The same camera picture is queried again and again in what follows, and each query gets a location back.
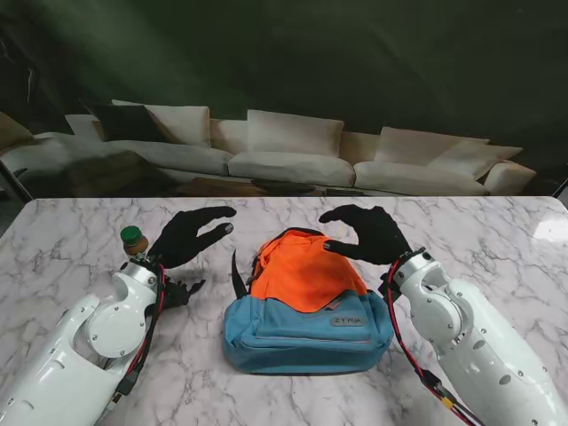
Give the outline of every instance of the marble table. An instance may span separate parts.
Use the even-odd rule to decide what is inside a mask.
[[[188,282],[205,278],[205,287],[187,307],[162,315],[141,379],[105,425],[460,424],[419,384],[395,343],[375,368],[354,375],[245,375],[223,355],[232,252],[245,278],[256,249],[289,226],[354,242],[347,226],[318,223],[323,212],[351,202],[383,206],[411,246],[426,246],[451,276],[479,285],[568,401],[568,212],[551,198],[501,197],[33,201],[0,240],[0,393],[65,309],[87,293],[110,291],[111,273],[125,261],[122,227],[138,225],[153,241],[177,211],[227,204],[238,210],[234,232],[170,272]],[[376,289],[385,268],[353,263]],[[441,375],[409,322],[407,302],[401,298],[396,309],[419,362]]]

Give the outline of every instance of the sofa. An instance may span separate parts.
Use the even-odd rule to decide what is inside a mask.
[[[210,119],[205,106],[145,109],[168,135],[165,140],[105,141],[104,120],[71,114],[66,118],[74,135],[38,135],[0,159],[10,170],[41,169],[41,158],[54,162],[47,167],[62,169],[92,155],[134,153],[175,183],[195,177],[269,179],[369,195],[512,195],[536,175],[508,160],[521,148],[488,145],[487,139],[386,127],[372,135],[343,131],[337,120],[256,110],[248,111],[247,120],[219,120]],[[56,148],[74,154],[53,154]],[[39,149],[41,156],[32,154]]]

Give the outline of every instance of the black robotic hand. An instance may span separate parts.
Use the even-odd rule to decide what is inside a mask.
[[[397,223],[382,207],[362,209],[349,204],[328,211],[319,218],[322,224],[332,220],[341,220],[352,226],[359,237],[359,244],[326,241],[324,249],[327,251],[371,264],[392,264],[399,256],[411,251]]]
[[[160,238],[148,251],[166,269],[186,264],[207,247],[233,231],[233,225],[221,224],[212,231],[197,236],[199,229],[220,217],[237,214],[230,207],[206,207],[192,211],[180,211],[162,229]]]

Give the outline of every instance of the blue backpack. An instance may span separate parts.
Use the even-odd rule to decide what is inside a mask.
[[[328,237],[290,228],[261,247],[248,289],[236,268],[237,295],[225,311],[226,357],[248,373],[349,373],[374,366],[391,344],[386,303]]]

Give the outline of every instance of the bottle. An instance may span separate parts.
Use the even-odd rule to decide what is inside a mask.
[[[121,240],[124,252],[129,258],[144,257],[148,249],[148,238],[146,238],[137,226],[127,226],[121,230]]]

